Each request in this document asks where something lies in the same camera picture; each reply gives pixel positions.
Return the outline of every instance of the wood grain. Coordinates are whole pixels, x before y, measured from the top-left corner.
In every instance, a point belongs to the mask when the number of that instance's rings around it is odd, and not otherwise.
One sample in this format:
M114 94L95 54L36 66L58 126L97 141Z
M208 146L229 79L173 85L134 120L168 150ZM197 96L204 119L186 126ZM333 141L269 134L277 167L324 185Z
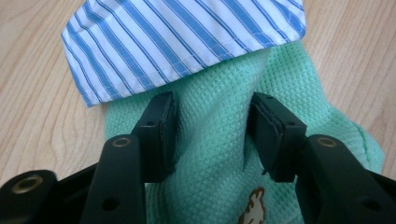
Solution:
M384 148L396 179L396 4L305 0L305 47L329 100ZM0 0L0 185L33 169L64 178L99 158L106 106L87 109L60 34L82 0Z

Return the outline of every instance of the brown bear applique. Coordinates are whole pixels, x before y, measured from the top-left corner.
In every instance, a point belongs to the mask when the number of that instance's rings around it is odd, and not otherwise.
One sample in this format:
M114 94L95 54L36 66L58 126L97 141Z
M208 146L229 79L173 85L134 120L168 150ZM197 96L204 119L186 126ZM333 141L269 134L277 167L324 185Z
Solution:
M262 224L265 218L265 207L262 203L264 188L254 189L249 196L245 213L239 217L238 224Z

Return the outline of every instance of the wooden surface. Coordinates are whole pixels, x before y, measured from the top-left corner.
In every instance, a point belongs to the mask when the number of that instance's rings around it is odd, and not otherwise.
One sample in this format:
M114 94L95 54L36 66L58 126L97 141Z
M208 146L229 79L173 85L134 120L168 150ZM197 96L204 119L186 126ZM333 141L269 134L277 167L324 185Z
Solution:
M305 47L329 100L384 148L396 179L396 3L305 0ZM85 108L60 33L82 1L0 0L0 185L96 162L106 106Z

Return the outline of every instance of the white and blue striped cloth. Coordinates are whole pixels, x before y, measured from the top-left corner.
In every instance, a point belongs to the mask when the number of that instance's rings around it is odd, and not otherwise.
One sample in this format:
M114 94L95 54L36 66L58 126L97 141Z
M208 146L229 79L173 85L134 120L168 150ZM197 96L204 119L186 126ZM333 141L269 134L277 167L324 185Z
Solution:
M88 0L62 39L87 106L303 37L301 0Z

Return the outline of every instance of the green knit fabric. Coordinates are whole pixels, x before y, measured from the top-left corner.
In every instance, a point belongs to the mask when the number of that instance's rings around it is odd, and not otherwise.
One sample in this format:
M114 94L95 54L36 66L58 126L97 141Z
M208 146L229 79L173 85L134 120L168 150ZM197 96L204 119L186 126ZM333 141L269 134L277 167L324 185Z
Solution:
M308 126L342 140L361 162L380 172L384 155L361 127L329 105L301 41L231 59L190 77L112 102L106 138L130 133L154 95L173 91L179 104L176 171L147 185L148 223L237 223L250 192L265 188L265 223L302 223L293 184L262 175L246 137L254 91L274 95Z

